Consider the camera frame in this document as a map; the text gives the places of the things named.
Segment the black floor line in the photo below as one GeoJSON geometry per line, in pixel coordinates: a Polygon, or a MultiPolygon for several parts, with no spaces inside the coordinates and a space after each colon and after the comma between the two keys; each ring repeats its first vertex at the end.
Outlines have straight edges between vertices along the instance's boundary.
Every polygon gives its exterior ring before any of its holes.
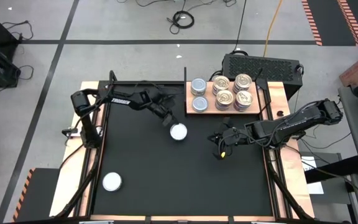
{"type": "Polygon", "coordinates": [[[40,98],[38,99],[37,106],[35,107],[35,111],[34,111],[32,119],[31,119],[29,129],[27,130],[27,134],[25,135],[22,149],[19,153],[19,157],[17,158],[16,165],[13,170],[11,179],[9,180],[7,189],[5,191],[4,198],[2,199],[1,206],[0,206],[0,223],[4,222],[4,218],[6,216],[6,212],[7,212],[9,203],[11,202],[11,198],[12,198],[14,190],[16,188],[17,181],[19,180],[19,176],[22,171],[25,158],[26,158],[27,153],[30,148],[31,140],[35,133],[35,127],[37,126],[38,120],[41,115],[42,108],[44,107],[45,99],[47,97],[49,87],[52,82],[53,75],[55,74],[57,63],[58,63],[59,58],[62,54],[64,40],[66,40],[68,31],[70,30],[71,23],[73,22],[75,11],[78,6],[78,1],[79,0],[73,1],[73,5],[72,5],[70,13],[68,15],[65,28],[63,30],[62,36],[60,37],[60,40],[58,41],[58,47],[56,49],[55,55],[53,56],[53,60],[50,65],[48,75],[45,79],[44,86],[42,87],[40,98]]]}
{"type": "MultiPolygon", "coordinates": [[[[22,44],[59,44],[60,40],[23,40],[22,44]]],[[[145,45],[145,44],[236,44],[236,40],[64,40],[78,45],[145,45]]],[[[265,40],[239,40],[239,44],[264,45],[265,40]]],[[[270,40],[269,45],[316,45],[314,40],[270,40]]]]}

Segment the white round lid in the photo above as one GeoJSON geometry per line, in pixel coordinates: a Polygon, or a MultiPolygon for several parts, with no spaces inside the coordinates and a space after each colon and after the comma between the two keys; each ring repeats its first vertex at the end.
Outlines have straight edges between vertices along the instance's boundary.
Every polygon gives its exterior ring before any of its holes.
{"type": "Polygon", "coordinates": [[[171,127],[171,136],[174,140],[181,141],[187,135],[187,128],[184,124],[174,124],[171,127]]]}
{"type": "Polygon", "coordinates": [[[121,176],[116,172],[108,173],[103,178],[103,187],[107,191],[116,191],[120,188],[122,183],[121,176]]]}

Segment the tin can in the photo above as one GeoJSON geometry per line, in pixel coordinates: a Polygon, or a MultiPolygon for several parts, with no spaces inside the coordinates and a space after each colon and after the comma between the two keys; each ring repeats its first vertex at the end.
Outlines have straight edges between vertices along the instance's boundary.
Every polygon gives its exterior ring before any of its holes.
{"type": "Polygon", "coordinates": [[[224,77],[223,75],[217,76],[214,79],[212,93],[216,96],[219,91],[229,89],[229,83],[230,81],[227,77],[224,77]]]}
{"type": "Polygon", "coordinates": [[[206,91],[206,81],[201,78],[195,78],[191,81],[191,93],[195,96],[202,96],[206,91]]]}
{"type": "Polygon", "coordinates": [[[196,97],[193,99],[191,106],[198,113],[204,112],[208,108],[208,100],[203,96],[196,97]]]}
{"type": "Polygon", "coordinates": [[[229,90],[221,90],[216,94],[215,107],[220,111],[224,111],[229,109],[233,101],[233,93],[229,90]]]}
{"type": "Polygon", "coordinates": [[[236,76],[233,85],[233,92],[238,93],[239,91],[248,90],[252,84],[252,79],[249,75],[240,74],[236,76]]]}
{"type": "Polygon", "coordinates": [[[237,111],[245,111],[252,103],[252,95],[247,91],[239,91],[234,100],[234,109],[237,111]]]}

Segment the orange striped tape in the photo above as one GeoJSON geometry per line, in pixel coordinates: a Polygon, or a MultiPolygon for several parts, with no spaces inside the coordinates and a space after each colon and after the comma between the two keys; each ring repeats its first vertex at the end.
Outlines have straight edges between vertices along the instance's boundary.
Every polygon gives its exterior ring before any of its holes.
{"type": "Polygon", "coordinates": [[[16,222],[17,217],[19,216],[19,211],[22,208],[22,204],[23,204],[23,201],[24,201],[24,196],[25,196],[25,193],[27,192],[27,188],[29,187],[30,179],[32,177],[32,174],[33,174],[34,170],[35,170],[35,168],[31,169],[29,171],[29,174],[27,174],[27,178],[26,178],[25,183],[24,183],[23,191],[20,194],[19,201],[17,202],[16,209],[15,209],[15,212],[13,214],[13,218],[12,218],[11,222],[16,222]]]}
{"type": "Polygon", "coordinates": [[[347,22],[347,25],[349,26],[349,29],[352,32],[354,41],[356,42],[356,45],[358,45],[358,23],[356,18],[353,15],[353,12],[351,8],[349,7],[349,4],[347,3],[347,0],[337,0],[339,7],[341,8],[342,14],[345,17],[345,20],[347,22]]]}
{"type": "Polygon", "coordinates": [[[316,23],[314,22],[314,18],[313,18],[313,15],[311,13],[308,1],[307,0],[302,0],[302,6],[303,6],[303,10],[305,10],[306,18],[309,21],[309,25],[310,25],[310,28],[311,28],[311,32],[313,33],[314,41],[316,41],[317,45],[322,46],[323,43],[321,41],[320,34],[318,32],[316,23]]]}

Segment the gray floor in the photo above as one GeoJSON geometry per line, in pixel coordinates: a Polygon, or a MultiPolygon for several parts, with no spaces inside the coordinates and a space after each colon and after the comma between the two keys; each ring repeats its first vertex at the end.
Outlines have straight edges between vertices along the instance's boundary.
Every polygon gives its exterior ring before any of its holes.
{"type": "MultiPolygon", "coordinates": [[[[166,17],[180,10],[181,3],[162,2],[139,7],[134,1],[80,0],[67,39],[72,40],[157,40],[157,39],[236,39],[243,0],[226,8],[221,1],[191,11],[196,24],[178,35],[169,33],[166,17]]],[[[189,0],[187,7],[199,1],[189,0]]],[[[66,24],[73,0],[0,0],[0,21],[33,25],[34,40],[58,40],[66,24]]],[[[264,40],[278,0],[247,0],[241,39],[264,40]]],[[[28,27],[18,27],[25,37],[28,27]]],[[[284,1],[273,27],[271,40],[313,40],[300,1],[284,1]]],[[[27,171],[33,167],[58,167],[62,161],[67,128],[73,116],[70,95],[82,81],[106,80],[113,69],[119,80],[181,80],[183,67],[188,79],[208,78],[220,69],[223,55],[233,45],[65,45],[40,115],[28,155],[9,204],[5,222],[11,220],[27,171]]],[[[263,45],[240,45],[250,55],[261,56],[263,45]]],[[[20,45],[14,63],[35,68],[34,78],[19,82],[14,89],[0,93],[0,204],[23,145],[42,86],[48,74],[56,45],[20,45]]],[[[297,108],[313,100],[337,100],[338,76],[358,59],[358,47],[319,47],[317,45],[269,45],[267,57],[299,60],[305,75],[297,108]]],[[[296,97],[290,100],[291,110],[296,97]]],[[[326,146],[349,133],[346,119],[339,125],[316,130],[314,146],[326,146]]],[[[307,150],[300,143],[301,150],[307,150]]],[[[324,152],[356,154],[351,138],[324,152]]],[[[323,220],[349,219],[345,209],[335,205],[314,205],[323,220]]]]}

